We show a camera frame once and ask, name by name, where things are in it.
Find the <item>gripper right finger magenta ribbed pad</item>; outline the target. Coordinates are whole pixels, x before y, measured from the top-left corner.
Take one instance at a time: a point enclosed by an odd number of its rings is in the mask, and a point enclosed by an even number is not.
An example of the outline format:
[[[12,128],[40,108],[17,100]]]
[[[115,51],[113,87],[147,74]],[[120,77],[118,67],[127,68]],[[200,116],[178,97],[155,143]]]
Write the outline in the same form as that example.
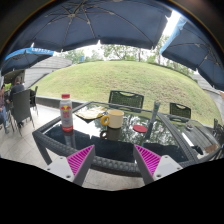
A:
[[[182,169],[182,166],[170,156],[160,156],[139,145],[134,145],[133,155],[145,184],[160,180]]]

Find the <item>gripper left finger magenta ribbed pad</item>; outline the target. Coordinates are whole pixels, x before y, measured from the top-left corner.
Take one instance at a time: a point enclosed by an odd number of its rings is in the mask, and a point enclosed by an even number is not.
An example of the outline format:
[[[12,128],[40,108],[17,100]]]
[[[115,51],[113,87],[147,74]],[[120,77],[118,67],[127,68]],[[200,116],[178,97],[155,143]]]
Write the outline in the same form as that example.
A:
[[[90,145],[68,156],[60,156],[46,171],[81,186],[95,156],[95,146]]]

